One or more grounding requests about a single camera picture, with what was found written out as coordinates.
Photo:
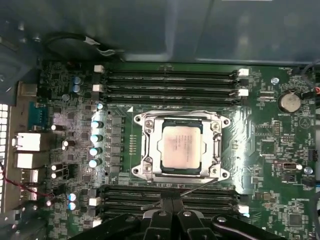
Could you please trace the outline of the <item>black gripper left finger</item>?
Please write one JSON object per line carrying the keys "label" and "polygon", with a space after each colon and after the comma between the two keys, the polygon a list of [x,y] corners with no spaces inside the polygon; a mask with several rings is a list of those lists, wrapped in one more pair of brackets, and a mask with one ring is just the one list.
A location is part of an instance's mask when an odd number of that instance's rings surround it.
{"label": "black gripper left finger", "polygon": [[160,194],[161,209],[151,218],[123,214],[93,228],[94,240],[170,240],[173,222],[173,192]]}

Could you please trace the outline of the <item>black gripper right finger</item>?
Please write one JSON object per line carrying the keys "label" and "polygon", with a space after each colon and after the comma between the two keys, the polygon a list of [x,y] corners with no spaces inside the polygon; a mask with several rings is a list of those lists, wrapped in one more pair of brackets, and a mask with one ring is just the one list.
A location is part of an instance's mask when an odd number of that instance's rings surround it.
{"label": "black gripper right finger", "polygon": [[179,192],[172,194],[172,206],[184,235],[184,240],[284,240],[285,237],[268,232],[227,214],[218,214],[207,223],[184,208]]}

